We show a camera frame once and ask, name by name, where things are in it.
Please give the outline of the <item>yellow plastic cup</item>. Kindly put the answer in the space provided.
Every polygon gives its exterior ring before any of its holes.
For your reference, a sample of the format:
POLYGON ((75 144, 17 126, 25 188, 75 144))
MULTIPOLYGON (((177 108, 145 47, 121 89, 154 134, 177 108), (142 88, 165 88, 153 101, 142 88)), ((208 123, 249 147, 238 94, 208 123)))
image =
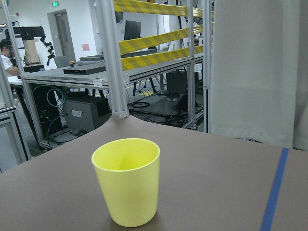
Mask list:
POLYGON ((94 151, 91 162, 115 223, 137 227, 154 217, 160 171, 156 143, 141 138, 111 141, 94 151))

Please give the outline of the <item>metal workbench table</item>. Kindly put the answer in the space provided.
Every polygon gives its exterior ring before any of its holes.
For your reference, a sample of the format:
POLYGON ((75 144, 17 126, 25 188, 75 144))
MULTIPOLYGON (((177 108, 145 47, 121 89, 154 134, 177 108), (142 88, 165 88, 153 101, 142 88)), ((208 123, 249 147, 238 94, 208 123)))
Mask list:
MULTIPOLYGON (((187 66, 192 62, 197 63, 202 60, 203 55, 196 54, 193 59, 182 58, 134 68, 131 70, 125 70, 123 71, 124 84, 134 83, 148 77, 167 73, 187 66)), ((73 88, 108 89, 108 80, 110 80, 113 76, 114 74, 109 74, 106 71, 90 75, 64 74, 62 68, 57 68, 33 73, 24 73, 21 75, 21 79, 24 84, 33 83, 53 86, 67 86, 73 88)))

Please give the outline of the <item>grey control cabinet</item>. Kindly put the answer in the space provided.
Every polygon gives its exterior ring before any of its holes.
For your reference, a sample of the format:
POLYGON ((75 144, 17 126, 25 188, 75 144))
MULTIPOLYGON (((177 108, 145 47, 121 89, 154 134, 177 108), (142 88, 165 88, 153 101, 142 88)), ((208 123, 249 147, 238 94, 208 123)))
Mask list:
POLYGON ((68 127, 90 132, 103 125, 110 118, 106 98, 70 98, 63 105, 68 127))

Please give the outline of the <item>flat black box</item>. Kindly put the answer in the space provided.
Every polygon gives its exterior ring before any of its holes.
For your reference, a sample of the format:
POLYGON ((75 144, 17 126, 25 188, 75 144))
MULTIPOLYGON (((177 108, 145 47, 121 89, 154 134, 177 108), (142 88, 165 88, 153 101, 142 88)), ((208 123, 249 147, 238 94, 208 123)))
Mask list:
POLYGON ((88 64, 83 66, 69 67, 63 70, 64 74, 70 75, 90 75, 104 72, 106 67, 102 64, 88 64))

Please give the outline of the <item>black computer monitor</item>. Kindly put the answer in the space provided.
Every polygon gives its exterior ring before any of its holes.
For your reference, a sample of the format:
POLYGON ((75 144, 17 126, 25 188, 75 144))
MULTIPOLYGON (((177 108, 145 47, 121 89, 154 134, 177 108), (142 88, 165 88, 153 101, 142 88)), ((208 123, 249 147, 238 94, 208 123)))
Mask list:
POLYGON ((124 40, 138 39, 141 34, 141 22, 126 20, 124 40))

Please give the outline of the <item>white curtain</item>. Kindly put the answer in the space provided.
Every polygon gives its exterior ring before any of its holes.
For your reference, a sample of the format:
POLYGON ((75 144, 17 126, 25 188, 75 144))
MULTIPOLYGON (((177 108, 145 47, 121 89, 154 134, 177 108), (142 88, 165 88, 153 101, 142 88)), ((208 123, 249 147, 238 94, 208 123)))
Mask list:
POLYGON ((307 1, 215 2, 210 127, 307 150, 307 1))

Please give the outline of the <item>blue tape strip on table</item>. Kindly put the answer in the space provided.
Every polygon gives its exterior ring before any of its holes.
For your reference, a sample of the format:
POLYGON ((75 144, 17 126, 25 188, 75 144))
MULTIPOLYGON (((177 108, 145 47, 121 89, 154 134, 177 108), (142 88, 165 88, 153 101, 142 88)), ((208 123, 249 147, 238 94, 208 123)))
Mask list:
POLYGON ((289 151, 290 149, 288 148, 282 148, 280 159, 277 164, 275 176, 267 200, 267 205, 259 229, 260 231, 270 231, 272 228, 289 151))

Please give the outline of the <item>person in white shirt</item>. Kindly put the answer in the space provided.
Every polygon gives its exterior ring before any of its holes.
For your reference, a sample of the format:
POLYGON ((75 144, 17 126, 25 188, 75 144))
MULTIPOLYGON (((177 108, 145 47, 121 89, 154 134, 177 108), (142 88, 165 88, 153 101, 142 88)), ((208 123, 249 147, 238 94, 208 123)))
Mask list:
POLYGON ((12 61, 14 58, 14 50, 9 41, 2 39, 0 41, 0 51, 2 62, 8 77, 17 76, 19 74, 19 69, 16 62, 12 61))

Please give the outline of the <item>aluminium frame post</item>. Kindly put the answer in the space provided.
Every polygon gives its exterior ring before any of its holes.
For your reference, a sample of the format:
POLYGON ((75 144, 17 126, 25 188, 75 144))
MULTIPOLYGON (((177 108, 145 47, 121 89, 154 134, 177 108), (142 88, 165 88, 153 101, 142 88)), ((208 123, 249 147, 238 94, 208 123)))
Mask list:
POLYGON ((116 38, 116 16, 112 0, 97 0, 97 21, 103 44, 112 114, 120 119, 129 116, 123 78, 120 49, 116 38))

